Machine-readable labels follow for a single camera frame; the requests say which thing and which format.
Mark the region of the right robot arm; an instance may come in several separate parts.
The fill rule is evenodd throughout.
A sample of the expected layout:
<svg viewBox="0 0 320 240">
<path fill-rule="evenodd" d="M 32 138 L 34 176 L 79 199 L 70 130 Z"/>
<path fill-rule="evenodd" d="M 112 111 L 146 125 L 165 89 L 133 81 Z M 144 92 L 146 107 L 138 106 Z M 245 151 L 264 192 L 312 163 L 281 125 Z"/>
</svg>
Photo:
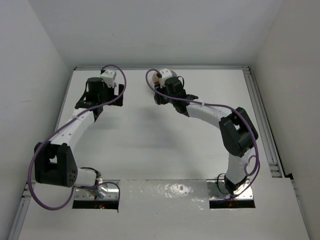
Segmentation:
<svg viewBox="0 0 320 240">
<path fill-rule="evenodd" d="M 222 107 L 198 104 L 199 97 L 187 94 L 184 80 L 178 76 L 162 80 L 161 75 L 155 73 L 152 82 L 154 89 L 160 93 L 154 94 L 157 105 L 170 103 L 179 114 L 202 120 L 220 130 L 223 145 L 228 152 L 224 186 L 230 194 L 233 194 L 249 176 L 245 166 L 253 157 L 251 155 L 253 140 L 259 137 L 245 109 L 238 107 L 235 111 L 224 111 Z"/>
</svg>

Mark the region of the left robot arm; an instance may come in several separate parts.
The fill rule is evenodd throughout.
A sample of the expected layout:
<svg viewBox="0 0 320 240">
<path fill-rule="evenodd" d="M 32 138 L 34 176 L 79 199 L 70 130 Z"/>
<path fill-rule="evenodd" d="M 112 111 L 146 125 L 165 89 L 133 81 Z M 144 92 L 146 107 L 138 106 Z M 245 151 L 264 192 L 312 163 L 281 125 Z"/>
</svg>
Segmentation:
<svg viewBox="0 0 320 240">
<path fill-rule="evenodd" d="M 73 150 L 86 129 L 103 112 L 103 104 L 121 107 L 123 96 L 115 94 L 114 77 L 90 77 L 85 91 L 69 118 L 70 124 L 42 145 L 34 148 L 34 175 L 37 183 L 62 187 L 91 187 L 98 182 L 98 172 L 79 168 Z"/>
</svg>

